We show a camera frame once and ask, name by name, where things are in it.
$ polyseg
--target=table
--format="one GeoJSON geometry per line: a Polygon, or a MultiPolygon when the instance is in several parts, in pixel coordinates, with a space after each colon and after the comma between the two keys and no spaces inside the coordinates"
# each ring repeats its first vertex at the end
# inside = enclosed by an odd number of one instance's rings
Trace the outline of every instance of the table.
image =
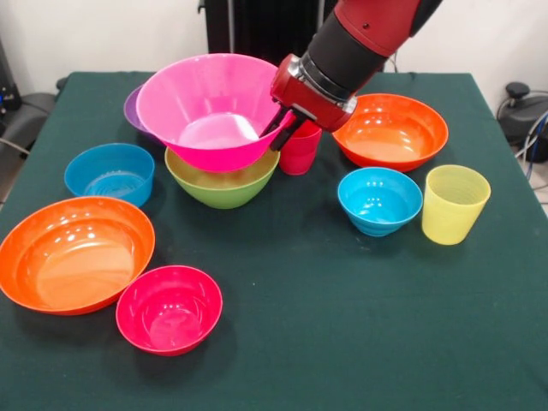
{"type": "Polygon", "coordinates": [[[420,219],[361,235],[337,204],[354,166],[325,134],[313,169],[277,170],[248,205],[207,208],[163,166],[163,148],[125,122],[126,96],[150,74],[75,73],[0,212],[0,238],[69,197],[66,164],[126,141],[158,162],[143,207],[157,233],[150,267],[195,265],[222,288],[211,337],[177,358],[143,354],[114,307],[74,318],[0,297],[0,410],[536,410],[548,407],[548,223],[468,74],[378,74],[364,92],[433,106],[450,140],[409,175],[473,167],[492,197],[464,243],[441,247],[420,219]]]}

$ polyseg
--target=plastic bowl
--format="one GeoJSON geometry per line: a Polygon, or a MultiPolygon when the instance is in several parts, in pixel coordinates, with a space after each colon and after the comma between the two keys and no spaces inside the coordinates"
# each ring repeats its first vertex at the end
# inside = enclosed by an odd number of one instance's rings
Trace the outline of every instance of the plastic bowl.
{"type": "Polygon", "coordinates": [[[333,133],[350,161],[410,171],[444,148],[449,137],[445,120],[431,107],[395,94],[358,97],[358,106],[333,133]]]}
{"type": "Polygon", "coordinates": [[[152,156],[139,146],[96,146],[70,162],[65,185],[76,196],[114,197],[141,207],[151,196],[154,167],[152,156]]]}
{"type": "Polygon", "coordinates": [[[154,136],[154,134],[148,132],[145,126],[143,126],[143,123],[140,122],[139,116],[137,116],[137,96],[139,95],[141,88],[142,86],[137,87],[128,95],[128,98],[126,98],[123,105],[123,114],[129,124],[137,129],[137,131],[159,144],[159,140],[154,136]]]}
{"type": "Polygon", "coordinates": [[[145,83],[137,113],[149,132],[193,167],[241,170],[265,154],[281,129],[257,137],[279,109],[270,94],[276,71],[264,60],[238,54],[191,57],[145,83]]]}
{"type": "Polygon", "coordinates": [[[129,285],[118,301],[116,322],[135,347],[173,356],[204,341],[222,310],[223,296],[211,277],[193,267],[170,265],[129,285]]]}
{"type": "Polygon", "coordinates": [[[165,164],[182,189],[218,209],[240,207],[255,197],[271,179],[279,160],[280,152],[269,149],[246,169],[219,174],[198,170],[169,148],[165,151],[165,164]]]}
{"type": "Polygon", "coordinates": [[[42,313],[91,313],[116,300],[151,259],[154,228],[128,202],[79,197],[36,211],[0,246],[0,287],[42,313]]]}
{"type": "Polygon", "coordinates": [[[363,234],[383,237],[411,221],[422,207],[419,186],[399,171],[370,167],[346,175],[338,198],[363,234]]]}

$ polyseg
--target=purple bowl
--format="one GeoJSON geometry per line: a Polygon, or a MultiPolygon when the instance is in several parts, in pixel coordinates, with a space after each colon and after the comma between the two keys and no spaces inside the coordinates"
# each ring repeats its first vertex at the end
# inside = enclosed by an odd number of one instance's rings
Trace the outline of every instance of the purple bowl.
{"type": "Polygon", "coordinates": [[[126,98],[126,102],[123,105],[123,114],[125,115],[126,120],[128,120],[129,124],[139,130],[141,134],[159,143],[160,141],[154,136],[154,134],[151,134],[148,132],[148,130],[146,130],[146,128],[140,122],[139,117],[137,116],[137,96],[139,95],[139,91],[141,88],[142,86],[137,87],[128,95],[128,98],[126,98]]]}

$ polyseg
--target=orange bowl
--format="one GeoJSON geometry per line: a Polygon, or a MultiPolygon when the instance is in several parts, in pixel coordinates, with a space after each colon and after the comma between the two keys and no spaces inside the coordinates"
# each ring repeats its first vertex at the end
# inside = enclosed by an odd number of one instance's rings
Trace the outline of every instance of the orange bowl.
{"type": "Polygon", "coordinates": [[[354,114],[333,136],[346,157],[360,167],[405,172],[438,154],[449,129],[432,107],[420,101],[367,94],[358,97],[354,114]]]}
{"type": "Polygon", "coordinates": [[[25,218],[0,245],[0,288],[42,313],[91,313],[145,270],[154,243],[152,223],[126,201],[60,201],[25,218]]]}

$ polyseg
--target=cup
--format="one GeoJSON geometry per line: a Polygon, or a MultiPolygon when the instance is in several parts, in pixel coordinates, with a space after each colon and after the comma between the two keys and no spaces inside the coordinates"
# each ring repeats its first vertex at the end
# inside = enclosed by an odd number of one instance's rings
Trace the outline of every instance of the cup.
{"type": "Polygon", "coordinates": [[[307,121],[291,136],[282,147],[280,168],[290,176],[306,174],[316,158],[322,129],[307,121]]]}
{"type": "Polygon", "coordinates": [[[477,171],[442,165],[426,176],[422,230],[445,246],[463,241],[491,196],[489,182],[477,171]]]}

